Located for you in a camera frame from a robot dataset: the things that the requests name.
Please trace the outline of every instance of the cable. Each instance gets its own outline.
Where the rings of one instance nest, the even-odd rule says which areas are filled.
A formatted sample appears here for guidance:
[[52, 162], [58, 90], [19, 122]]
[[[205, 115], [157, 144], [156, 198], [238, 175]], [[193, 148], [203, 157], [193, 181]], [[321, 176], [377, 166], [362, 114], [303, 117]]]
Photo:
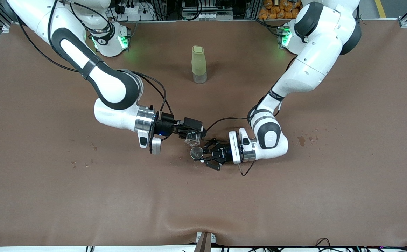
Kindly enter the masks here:
[[263, 23], [263, 22], [261, 22], [261, 20], [255, 18], [255, 17], [248, 17], [248, 18], [246, 18], [246, 19], [252, 19], [252, 20], [254, 20], [254, 21], [260, 23], [262, 26], [268, 26], [268, 27], [271, 27], [271, 28], [278, 28], [278, 26], [273, 26], [273, 25], [271, 25], [271, 24], [266, 24], [265, 21], [264, 21], [264, 23]]
[[88, 252], [88, 247], [91, 247], [91, 248], [90, 248], [90, 252], [93, 252], [93, 251], [94, 251], [94, 246], [87, 246], [87, 247], [85, 248], [85, 252]]
[[168, 106], [169, 112], [171, 113], [171, 115], [173, 115], [173, 110], [171, 109], [171, 106], [169, 105], [168, 100], [165, 99], [164, 95], [160, 92], [160, 89], [158, 89], [151, 81], [149, 81], [146, 77], [142, 76], [142, 75], [138, 75], [139, 77], [143, 78], [145, 81], [147, 81], [147, 83], [149, 83], [159, 94], [160, 96], [163, 98], [163, 100], [166, 102], [166, 105]]
[[162, 15], [160, 13], [158, 13], [157, 11], [155, 11], [149, 4], [147, 5], [149, 7], [149, 9], [151, 9], [155, 14], [157, 14], [158, 16], [161, 16], [162, 18], [167, 18], [167, 15]]
[[74, 4], [77, 5], [77, 6], [80, 6], [80, 7], [82, 7], [82, 8], [86, 8], [87, 10], [92, 11], [92, 12], [98, 14], [99, 16], [101, 16], [101, 18], [103, 18], [103, 19], [107, 22], [107, 24], [108, 24], [109, 26], [111, 25], [111, 24], [110, 24], [110, 21], [108, 20], [108, 18], [107, 18], [107, 17], [104, 17], [103, 15], [101, 15], [101, 13], [97, 12], [96, 10], [93, 10], [93, 9], [91, 9], [91, 8], [88, 8], [88, 7], [85, 6], [85, 5], [81, 5], [80, 3], [74, 3]]
[[223, 120], [229, 120], [229, 119], [234, 119], [234, 120], [247, 120], [248, 117], [225, 117], [225, 118], [222, 118], [222, 119], [219, 119], [219, 120], [215, 121], [213, 124], [211, 124], [211, 125], [206, 129], [206, 131], [209, 131], [209, 130], [211, 129], [211, 127], [213, 127], [216, 123], [218, 123], [218, 122], [220, 122], [220, 121], [223, 121]]
[[331, 247], [331, 243], [329, 242], [328, 238], [320, 238], [320, 239], [318, 239], [317, 244], [315, 244], [315, 247], [320, 245], [320, 243], [322, 243], [323, 241], [326, 241], [328, 243], [328, 246]]
[[143, 74], [143, 73], [138, 73], [138, 72], [135, 72], [135, 71], [132, 71], [132, 73], [134, 73], [135, 75], [138, 75], [138, 76], [144, 76], [144, 77], [146, 77], [146, 78], [149, 78], [149, 79], [155, 81], [156, 83], [158, 83], [158, 84], [160, 85], [160, 87], [163, 88], [164, 97], [163, 97], [163, 102], [162, 102], [161, 107], [160, 107], [160, 111], [163, 110], [164, 104], [165, 104], [165, 102], [166, 102], [166, 89], [165, 89], [165, 87], [163, 86], [163, 84], [161, 84], [161, 82], [155, 80], [154, 78], [150, 77], [149, 75], [145, 75], [145, 74]]
[[135, 24], [135, 27], [134, 27], [134, 29], [133, 29], [133, 32], [130, 34], [130, 38], [132, 38], [132, 37], [135, 35], [136, 28], [138, 27], [138, 22], [139, 22], [139, 20], [136, 21], [136, 24]]
[[[78, 6], [80, 6], [80, 7], [86, 8], [86, 9], [88, 9], [88, 10], [90, 10], [90, 11], [93, 11], [93, 12], [97, 13], [99, 16], [101, 16], [101, 17], [107, 22], [107, 26], [108, 26], [107, 30], [104, 31], [104, 32], [109, 32], [109, 31], [112, 29], [111, 24], [110, 24], [110, 21], [108, 20], [108, 18], [105, 18], [104, 16], [102, 16], [101, 13], [99, 13], [99, 12], [97, 12], [96, 10], [93, 10], [93, 9], [91, 9], [91, 8], [88, 8], [87, 6], [80, 5], [79, 3], [74, 3], [74, 4], [75, 4], [75, 5], [78, 5]], [[69, 6], [70, 6], [70, 8], [71, 8], [72, 14], [76, 17], [76, 19], [77, 19], [87, 30], [89, 30], [89, 31], [94, 30], [94, 29], [91, 29], [90, 27], [87, 27], [87, 25], [85, 25], [85, 23], [84, 23], [81, 19], [79, 19], [79, 17], [76, 15], [76, 12], [75, 12], [74, 9], [72, 8], [71, 3], [69, 3]]]
[[226, 8], [232, 8], [233, 6], [236, 5], [236, 0], [232, 0], [231, 5], [220, 5], [220, 2], [227, 2], [227, 0], [216, 0], [214, 6], [218, 9], [226, 9]]
[[273, 35], [275, 35], [275, 36], [277, 36], [277, 37], [283, 37], [282, 35], [278, 35], [278, 34], [276, 34], [275, 32], [273, 32], [273, 31], [270, 29], [270, 27], [269, 27], [268, 25], [266, 25], [266, 28], [267, 28], [267, 30], [269, 30], [269, 32], [272, 33]]
[[112, 18], [116, 21], [117, 20], [117, 18], [115, 18], [115, 15], [113, 14], [113, 10], [112, 10], [112, 8], [109, 8], [110, 9], [110, 13], [112, 14]]
[[54, 15], [54, 10], [56, 9], [56, 5], [57, 2], [59, 0], [54, 0], [54, 4], [51, 7], [51, 14], [49, 14], [49, 19], [48, 19], [48, 42], [49, 45], [51, 46], [51, 48], [64, 60], [66, 60], [65, 58], [63, 58], [63, 56], [54, 48], [54, 46], [52, 46], [52, 41], [51, 41], [51, 25], [52, 25], [52, 17]]
[[242, 177], [245, 177], [248, 172], [250, 171], [250, 169], [253, 167], [253, 165], [255, 164], [256, 160], [252, 162], [252, 164], [250, 165], [250, 167], [247, 169], [247, 171], [245, 173], [242, 173], [242, 169], [240, 168], [240, 164], [237, 164], [237, 167], [239, 168], [240, 174], [242, 175]]
[[199, 10], [199, 6], [197, 5], [197, 13], [196, 13], [196, 15], [195, 15], [192, 19], [186, 19], [185, 17], [183, 17], [183, 16], [180, 14], [180, 11], [179, 11], [180, 8], [177, 8], [177, 6], [178, 6], [178, 1], [179, 1], [179, 0], [176, 0], [176, 12], [177, 12], [177, 16], [178, 16], [180, 19], [192, 21], [192, 20], [194, 20], [194, 19], [197, 19], [197, 18], [200, 16], [200, 14], [202, 13], [203, 4], [202, 4], [202, 0], [199, 0], [199, 3], [200, 3], [200, 10]]
[[288, 66], [286, 67], [286, 71], [289, 70], [290, 65], [295, 61], [296, 57], [297, 57], [297, 56], [295, 56], [293, 59], [290, 60]]
[[360, 4], [358, 4], [358, 5], [357, 5], [357, 8], [356, 8], [356, 18], [355, 18], [355, 20], [356, 20], [357, 22], [359, 22], [359, 17], [360, 17], [360, 16], [359, 16], [359, 5], [360, 5]]
[[34, 48], [35, 48], [43, 57], [45, 57], [45, 59], [47, 59], [49, 62], [51, 62], [52, 64], [55, 64], [55, 65], [58, 66], [58, 67], [62, 67], [63, 69], [66, 69], [66, 70], [69, 70], [69, 71], [72, 71], [72, 72], [76, 72], [76, 73], [79, 72], [79, 71], [77, 71], [77, 70], [75, 70], [75, 69], [66, 67], [66, 66], [64, 66], [64, 65], [62, 65], [62, 64], [59, 64], [59, 63], [55, 62], [54, 60], [50, 59], [50, 57], [46, 56], [46, 54], [44, 54], [40, 49], [38, 49], [38, 47], [34, 44], [34, 42], [32, 42], [32, 40], [29, 38], [28, 34], [26, 33], [26, 31], [25, 31], [24, 28], [23, 28], [23, 24], [22, 24], [23, 21], [20, 19], [19, 16], [17, 16], [17, 19], [18, 19], [18, 23], [19, 23], [19, 25], [20, 25], [20, 28], [21, 28], [21, 30], [23, 31], [24, 36], [29, 40], [29, 42], [31, 43], [31, 45], [34, 46]]

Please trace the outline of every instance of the brown table surface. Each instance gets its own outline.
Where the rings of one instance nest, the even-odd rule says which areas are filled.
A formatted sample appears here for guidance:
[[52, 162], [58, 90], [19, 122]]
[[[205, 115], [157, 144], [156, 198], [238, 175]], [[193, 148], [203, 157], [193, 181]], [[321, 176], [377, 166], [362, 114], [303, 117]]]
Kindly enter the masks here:
[[[407, 29], [361, 27], [316, 90], [285, 99], [288, 153], [242, 177], [194, 163], [176, 136], [154, 156], [100, 124], [90, 84], [12, 26], [0, 38], [0, 246], [183, 244], [198, 231], [232, 246], [407, 245]], [[192, 82], [193, 45], [205, 48], [204, 85]], [[255, 22], [205, 21], [140, 24], [130, 52], [105, 61], [162, 81], [176, 118], [208, 126], [245, 116], [292, 57]], [[141, 104], [160, 102], [145, 84]]]

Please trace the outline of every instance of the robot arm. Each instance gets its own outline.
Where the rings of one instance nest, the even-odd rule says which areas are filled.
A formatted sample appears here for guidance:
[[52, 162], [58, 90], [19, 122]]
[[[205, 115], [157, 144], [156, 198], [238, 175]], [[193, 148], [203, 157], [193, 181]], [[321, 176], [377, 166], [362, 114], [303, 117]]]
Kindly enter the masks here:
[[248, 113], [248, 122], [255, 137], [250, 139], [244, 128], [239, 129], [239, 132], [230, 131], [229, 144], [224, 145], [213, 139], [203, 149], [204, 154], [211, 153], [211, 156], [200, 160], [220, 170], [221, 164], [227, 161], [239, 164], [284, 155], [288, 150], [288, 140], [273, 113], [275, 109], [280, 110], [288, 94], [314, 90], [331, 70], [338, 56], [356, 46], [360, 39], [360, 27], [352, 16], [352, 9], [357, 4], [353, 6], [349, 3], [348, 8], [336, 5], [336, 9], [317, 2], [306, 5], [296, 21], [291, 22], [295, 27], [290, 29], [297, 35], [293, 35], [290, 43], [304, 44], [301, 52], [258, 105]]
[[99, 122], [137, 132], [140, 147], [149, 146], [154, 154], [159, 154], [161, 147], [161, 139], [155, 137], [156, 134], [170, 136], [175, 133], [180, 138], [195, 136], [197, 140], [205, 136], [200, 121], [174, 120], [173, 115], [155, 112], [152, 106], [138, 105], [143, 93], [141, 78], [128, 70], [110, 68], [94, 54], [85, 44], [85, 28], [64, 5], [54, 6], [54, 0], [8, 0], [8, 3], [47, 43], [48, 23], [51, 10], [55, 8], [51, 21], [52, 46], [95, 89], [99, 98], [94, 104], [94, 115]]

